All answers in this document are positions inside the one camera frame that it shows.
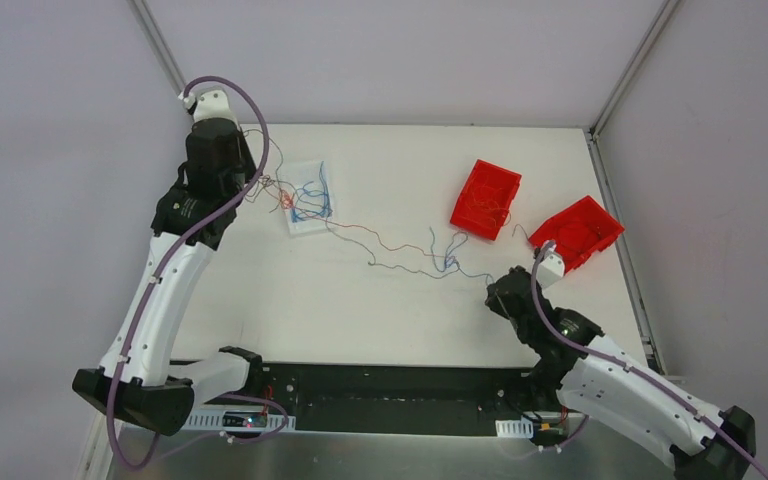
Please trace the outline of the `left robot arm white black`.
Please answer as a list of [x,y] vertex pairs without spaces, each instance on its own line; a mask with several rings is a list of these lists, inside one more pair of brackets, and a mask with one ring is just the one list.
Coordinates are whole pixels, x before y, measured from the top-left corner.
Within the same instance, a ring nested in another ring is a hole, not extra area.
[[128,313],[95,368],[76,372],[72,389],[101,413],[164,436],[177,433],[193,408],[228,391],[257,402],[265,378],[255,354],[223,347],[206,359],[173,366],[171,351],[195,286],[234,222],[235,196],[257,167],[234,121],[196,121],[187,159],[151,222],[149,256]]

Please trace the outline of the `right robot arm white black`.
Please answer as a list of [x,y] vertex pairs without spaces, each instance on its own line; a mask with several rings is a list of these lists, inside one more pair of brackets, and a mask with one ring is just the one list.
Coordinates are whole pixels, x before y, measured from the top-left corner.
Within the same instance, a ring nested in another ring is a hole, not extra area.
[[654,455],[677,479],[748,472],[756,455],[751,414],[703,401],[636,361],[586,316],[553,306],[525,268],[488,285],[485,304],[539,357],[510,393],[513,407],[577,411]]

